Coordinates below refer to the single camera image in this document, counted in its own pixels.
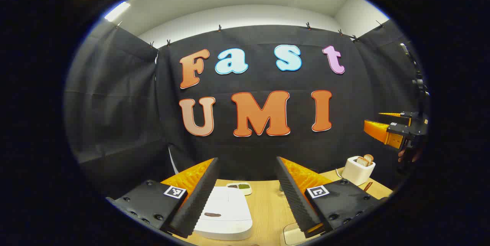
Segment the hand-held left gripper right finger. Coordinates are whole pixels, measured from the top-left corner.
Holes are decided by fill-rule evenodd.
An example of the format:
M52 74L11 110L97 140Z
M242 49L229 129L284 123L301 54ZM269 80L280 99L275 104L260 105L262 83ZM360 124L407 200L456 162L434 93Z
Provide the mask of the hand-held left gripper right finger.
M331 181L299 164L276 157L275 172L305 237L324 235L356 222L385 202L347 179Z

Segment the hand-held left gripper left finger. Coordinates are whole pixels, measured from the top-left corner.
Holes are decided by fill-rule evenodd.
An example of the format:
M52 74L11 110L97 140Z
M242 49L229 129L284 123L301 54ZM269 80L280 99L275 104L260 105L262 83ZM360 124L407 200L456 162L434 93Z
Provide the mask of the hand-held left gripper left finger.
M187 238L194 232L219 175L212 158L163 180L145 180L117 199L107 200L136 221Z

